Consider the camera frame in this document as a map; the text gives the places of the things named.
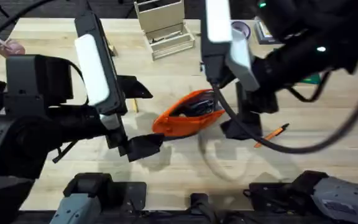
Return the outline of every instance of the pink object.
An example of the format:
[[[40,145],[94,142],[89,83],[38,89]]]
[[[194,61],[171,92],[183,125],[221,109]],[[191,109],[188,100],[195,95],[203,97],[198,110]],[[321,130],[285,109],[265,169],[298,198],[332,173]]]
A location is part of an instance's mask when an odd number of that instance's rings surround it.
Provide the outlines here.
[[[7,39],[6,41],[3,41],[0,39],[0,54],[4,57],[25,54],[25,48],[16,40]]]

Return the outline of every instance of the pen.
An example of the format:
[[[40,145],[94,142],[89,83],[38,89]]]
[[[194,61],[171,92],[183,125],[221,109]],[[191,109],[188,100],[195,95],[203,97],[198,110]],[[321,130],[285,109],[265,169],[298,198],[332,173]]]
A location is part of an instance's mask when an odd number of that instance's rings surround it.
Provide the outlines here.
[[[268,136],[266,136],[265,139],[270,140],[270,139],[274,138],[275,136],[278,136],[279,134],[283,133],[289,125],[290,124],[284,124],[283,126],[276,129],[274,132],[272,132]],[[259,142],[256,145],[254,145],[255,148],[259,148],[261,146],[262,146],[262,144]]]

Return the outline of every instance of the orange pencil case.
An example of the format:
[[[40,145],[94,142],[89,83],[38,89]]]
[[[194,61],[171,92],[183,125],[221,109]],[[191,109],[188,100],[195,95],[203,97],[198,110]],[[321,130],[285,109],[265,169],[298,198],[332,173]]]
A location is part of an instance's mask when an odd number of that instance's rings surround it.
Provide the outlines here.
[[[190,136],[213,124],[223,113],[213,90],[193,91],[161,114],[152,129],[171,137]]]

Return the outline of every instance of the green light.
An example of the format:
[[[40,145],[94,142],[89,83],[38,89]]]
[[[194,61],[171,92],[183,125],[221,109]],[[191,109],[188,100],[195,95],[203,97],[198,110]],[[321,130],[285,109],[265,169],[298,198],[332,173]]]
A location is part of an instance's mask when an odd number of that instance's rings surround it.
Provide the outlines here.
[[[327,49],[325,47],[318,47],[317,51],[325,52]]]

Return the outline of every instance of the wooden tabletop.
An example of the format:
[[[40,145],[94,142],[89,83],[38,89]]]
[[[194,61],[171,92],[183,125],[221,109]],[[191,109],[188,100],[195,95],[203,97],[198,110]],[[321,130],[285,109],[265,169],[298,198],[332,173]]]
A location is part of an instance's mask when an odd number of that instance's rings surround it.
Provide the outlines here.
[[[190,30],[200,32],[200,22],[186,21]],[[210,88],[200,73],[200,38],[196,48],[152,61],[144,45],[142,31],[135,19],[102,19],[107,38],[118,57],[114,59],[120,75],[135,75],[154,95],[138,100],[135,114],[123,117],[128,136],[151,133],[153,120],[169,106],[193,90]],[[253,21],[247,21],[253,27]],[[12,31],[28,54],[67,58],[77,63],[73,19],[21,19]],[[258,45],[254,33],[250,46],[263,57],[274,45]],[[0,59],[0,80],[6,79],[5,61]],[[73,72],[75,99],[85,100],[85,88]],[[313,85],[297,87],[305,95]],[[232,107],[236,107],[234,83],[223,90]],[[288,146],[317,143],[330,135],[347,118],[358,102],[358,72],[348,75],[338,71],[317,103],[300,103],[286,91],[278,93],[280,112],[262,115],[266,133],[290,123],[288,131],[274,141]],[[242,189],[255,181],[291,181],[305,169],[319,170],[358,183],[358,126],[345,139],[325,151],[310,155],[281,154],[266,147],[254,149],[254,141],[225,139],[219,123],[187,139],[165,142],[161,152],[146,159],[128,163],[116,149],[108,149],[103,137],[80,141],[58,164],[51,162],[52,152],[23,209],[56,209],[62,190],[79,172],[107,172],[115,181],[147,183],[147,209],[186,208],[193,192],[207,192],[221,208],[250,208],[241,195]]]

